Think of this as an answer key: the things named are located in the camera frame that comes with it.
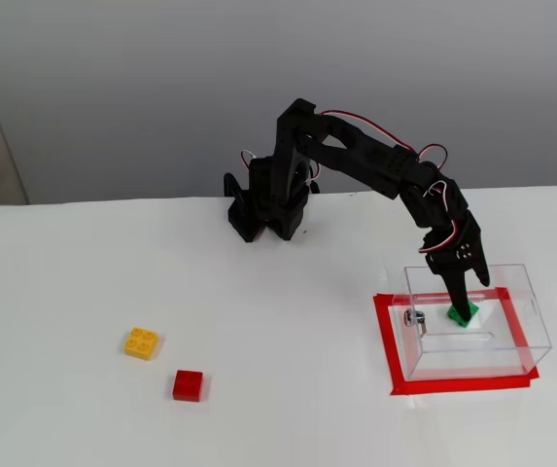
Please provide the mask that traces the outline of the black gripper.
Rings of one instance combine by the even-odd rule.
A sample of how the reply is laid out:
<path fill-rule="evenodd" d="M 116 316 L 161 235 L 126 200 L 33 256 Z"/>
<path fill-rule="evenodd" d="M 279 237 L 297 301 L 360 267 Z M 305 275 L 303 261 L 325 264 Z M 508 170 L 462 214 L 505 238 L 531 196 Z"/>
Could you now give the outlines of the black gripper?
<path fill-rule="evenodd" d="M 425 235 L 421 247 L 422 254 L 447 252 L 450 252 L 451 256 L 427 256 L 426 261 L 432 273 L 442 278 L 459 317 L 465 323 L 469 323 L 471 311 L 465 271 L 473 270 L 485 287 L 489 287 L 491 283 L 481 243 L 481 229 L 470 212 L 458 220 L 452 219 L 448 227 L 431 229 Z"/>

